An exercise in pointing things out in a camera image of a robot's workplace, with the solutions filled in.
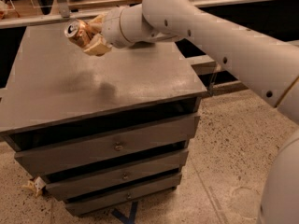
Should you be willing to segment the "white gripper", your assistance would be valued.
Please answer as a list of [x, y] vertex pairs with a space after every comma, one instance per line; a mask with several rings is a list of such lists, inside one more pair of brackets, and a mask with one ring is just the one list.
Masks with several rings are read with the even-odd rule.
[[100, 14], [88, 22], [93, 31], [102, 32], [102, 35], [95, 35], [83, 48], [85, 54], [103, 56], [112, 50], [112, 46], [117, 49], [131, 46], [131, 42], [125, 38], [121, 30], [122, 11], [123, 7], [115, 7], [106, 15]]

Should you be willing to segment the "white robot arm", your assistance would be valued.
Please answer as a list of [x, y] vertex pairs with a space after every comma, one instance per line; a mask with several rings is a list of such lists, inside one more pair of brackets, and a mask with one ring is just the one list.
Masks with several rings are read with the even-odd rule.
[[[299, 48], [221, 19], [188, 0], [142, 0], [89, 21], [94, 53], [139, 41], [185, 38], [299, 124]], [[278, 152], [263, 188], [257, 224], [299, 224], [299, 133]]]

